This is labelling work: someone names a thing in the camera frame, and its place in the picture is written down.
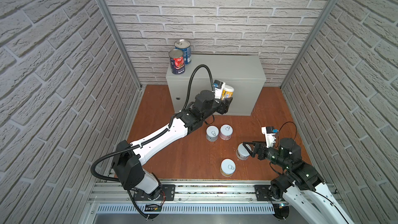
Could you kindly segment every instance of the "cabinet top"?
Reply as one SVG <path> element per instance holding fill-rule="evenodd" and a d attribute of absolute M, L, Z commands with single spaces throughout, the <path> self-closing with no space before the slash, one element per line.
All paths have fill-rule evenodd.
<path fill-rule="evenodd" d="M 189 80 L 193 70 L 200 64 L 210 68 L 213 80 L 241 81 L 241 82 L 266 82 L 266 75 L 258 56 L 232 56 L 232 55 L 198 55 L 191 56 L 191 63 L 185 66 L 185 72 L 175 75 L 170 66 L 167 69 L 167 80 Z M 200 68 L 194 77 L 196 81 L 209 79 L 205 68 Z"/>

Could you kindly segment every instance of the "tin can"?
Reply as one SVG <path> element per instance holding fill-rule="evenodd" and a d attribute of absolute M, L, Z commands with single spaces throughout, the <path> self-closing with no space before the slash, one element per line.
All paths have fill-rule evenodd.
<path fill-rule="evenodd" d="M 230 97 L 232 97 L 233 94 L 234 94 L 234 88 L 231 86 L 225 85 L 222 90 L 221 100 L 223 100 L 225 98 L 230 98 Z"/>
<path fill-rule="evenodd" d="M 180 75 L 185 72 L 184 57 L 182 50 L 170 50 L 169 51 L 170 66 L 172 73 Z"/>
<path fill-rule="evenodd" d="M 191 43 L 185 39 L 180 39 L 174 43 L 176 49 L 182 50 L 184 53 L 184 64 L 191 63 Z"/>

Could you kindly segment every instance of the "brick wall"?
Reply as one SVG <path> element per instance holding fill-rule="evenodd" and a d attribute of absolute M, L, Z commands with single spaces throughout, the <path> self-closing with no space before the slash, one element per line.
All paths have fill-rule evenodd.
<path fill-rule="evenodd" d="M 0 223 L 77 223 L 135 91 L 94 0 L 0 0 Z"/>
<path fill-rule="evenodd" d="M 326 0 L 107 0 L 138 73 L 166 84 L 176 39 L 196 54 L 255 54 L 279 86 Z"/>
<path fill-rule="evenodd" d="M 283 92 L 351 217 L 398 221 L 398 0 L 339 0 Z"/>

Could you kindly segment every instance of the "silver can lid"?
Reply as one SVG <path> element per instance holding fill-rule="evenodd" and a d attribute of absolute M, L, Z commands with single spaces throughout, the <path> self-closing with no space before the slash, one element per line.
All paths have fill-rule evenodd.
<path fill-rule="evenodd" d="M 191 43 L 185 39 L 180 39 L 174 43 L 174 46 L 177 48 L 187 48 L 191 46 Z"/>
<path fill-rule="evenodd" d="M 171 58 L 179 58 L 181 56 L 184 56 L 184 52 L 182 52 L 182 50 L 175 49 L 169 51 L 169 57 Z"/>

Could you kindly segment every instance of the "white plastic lid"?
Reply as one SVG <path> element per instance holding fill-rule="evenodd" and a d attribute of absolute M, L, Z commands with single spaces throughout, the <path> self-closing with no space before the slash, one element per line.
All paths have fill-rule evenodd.
<path fill-rule="evenodd" d="M 235 168 L 236 168 L 235 163 L 231 159 L 224 159 L 221 163 L 221 169 L 227 175 L 230 175 L 233 172 L 235 172 Z"/>
<path fill-rule="evenodd" d="M 249 150 L 251 150 L 250 145 L 246 144 L 246 147 L 249 148 Z M 240 155 L 242 155 L 243 157 L 247 157 L 250 156 L 249 152 L 245 149 L 245 147 L 243 146 L 243 143 L 241 143 L 238 146 L 238 152 Z"/>
<path fill-rule="evenodd" d="M 228 124 L 223 125 L 220 130 L 221 130 L 221 133 L 225 136 L 232 135 L 232 127 Z"/>
<path fill-rule="evenodd" d="M 206 134 L 209 137 L 217 137 L 218 136 L 218 128 L 215 126 L 209 126 L 206 129 Z"/>
<path fill-rule="evenodd" d="M 225 86 L 224 86 L 224 90 L 227 91 L 227 92 L 233 92 L 233 91 L 234 91 L 234 88 L 231 87 L 231 86 L 225 85 Z"/>

